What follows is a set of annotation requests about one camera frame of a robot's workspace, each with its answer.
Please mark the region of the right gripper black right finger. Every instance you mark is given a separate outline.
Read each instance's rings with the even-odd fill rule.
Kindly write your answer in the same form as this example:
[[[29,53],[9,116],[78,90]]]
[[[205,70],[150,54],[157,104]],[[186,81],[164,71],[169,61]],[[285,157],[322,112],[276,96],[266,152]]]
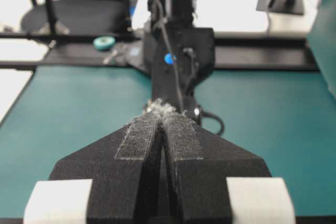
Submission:
[[[182,223],[295,223],[284,180],[265,161],[165,104],[174,210]]]

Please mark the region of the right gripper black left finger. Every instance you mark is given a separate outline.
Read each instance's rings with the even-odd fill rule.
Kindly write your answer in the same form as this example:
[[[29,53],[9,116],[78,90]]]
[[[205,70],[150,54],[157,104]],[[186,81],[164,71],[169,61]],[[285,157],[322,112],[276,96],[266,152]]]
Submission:
[[[144,223],[156,212],[161,103],[60,159],[36,183],[24,223]]]

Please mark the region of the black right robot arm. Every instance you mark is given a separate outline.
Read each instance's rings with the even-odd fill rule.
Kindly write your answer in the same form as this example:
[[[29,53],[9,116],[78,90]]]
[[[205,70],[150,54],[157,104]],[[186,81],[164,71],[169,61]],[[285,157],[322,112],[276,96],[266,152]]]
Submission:
[[[213,71],[214,32],[193,26],[193,0],[148,0],[148,9],[151,105],[60,159],[36,183],[23,222],[295,223],[284,180],[201,127],[194,88]]]

